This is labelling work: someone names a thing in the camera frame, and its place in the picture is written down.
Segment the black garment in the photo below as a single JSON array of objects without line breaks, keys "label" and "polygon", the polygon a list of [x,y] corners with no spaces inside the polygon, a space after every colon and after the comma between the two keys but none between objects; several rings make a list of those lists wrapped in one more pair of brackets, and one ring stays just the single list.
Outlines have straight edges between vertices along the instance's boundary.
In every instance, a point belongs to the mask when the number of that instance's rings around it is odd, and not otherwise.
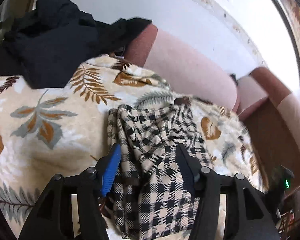
[{"label": "black garment", "polygon": [[23,75],[34,88],[64,87],[80,63],[126,46],[151,23],[95,21],[69,0],[37,0],[16,19],[0,48],[0,76]]}]

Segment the bedsheet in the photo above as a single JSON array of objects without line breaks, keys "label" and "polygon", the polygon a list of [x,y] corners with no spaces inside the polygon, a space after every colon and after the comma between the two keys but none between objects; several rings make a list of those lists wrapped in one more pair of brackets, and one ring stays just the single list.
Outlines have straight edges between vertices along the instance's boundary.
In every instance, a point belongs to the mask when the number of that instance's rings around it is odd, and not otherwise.
[{"label": "bedsheet", "polygon": [[[16,237],[40,192],[56,173],[79,174],[108,152],[108,112],[127,104],[158,109],[184,98],[205,139],[210,167],[219,174],[243,173],[264,185],[248,130],[238,116],[192,95],[171,91],[154,72],[102,55],[82,63],[63,89],[32,90],[22,76],[0,77],[0,208]],[[74,232],[80,227],[73,197]],[[224,230],[221,196],[217,239]],[[106,218],[111,240],[121,239]],[[185,239],[189,231],[165,238]]]}]

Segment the silver screw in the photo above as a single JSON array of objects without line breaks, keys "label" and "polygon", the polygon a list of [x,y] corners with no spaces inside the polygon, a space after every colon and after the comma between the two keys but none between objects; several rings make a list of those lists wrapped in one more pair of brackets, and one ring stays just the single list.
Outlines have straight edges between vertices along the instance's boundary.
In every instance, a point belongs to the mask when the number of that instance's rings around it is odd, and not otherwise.
[{"label": "silver screw", "polygon": [[58,173],[58,174],[53,176],[53,179],[54,180],[59,180],[59,179],[61,179],[61,177],[62,177],[62,175]]},{"label": "silver screw", "polygon": [[96,168],[95,167],[89,167],[89,168],[87,168],[87,173],[92,174],[92,173],[95,173],[95,172],[96,172]]},{"label": "silver screw", "polygon": [[237,173],[237,179],[244,179],[244,175],[242,173]]},{"label": "silver screw", "polygon": [[208,168],[208,167],[202,167],[201,168],[201,172],[203,172],[203,173],[209,173],[210,172],[210,168]]}]

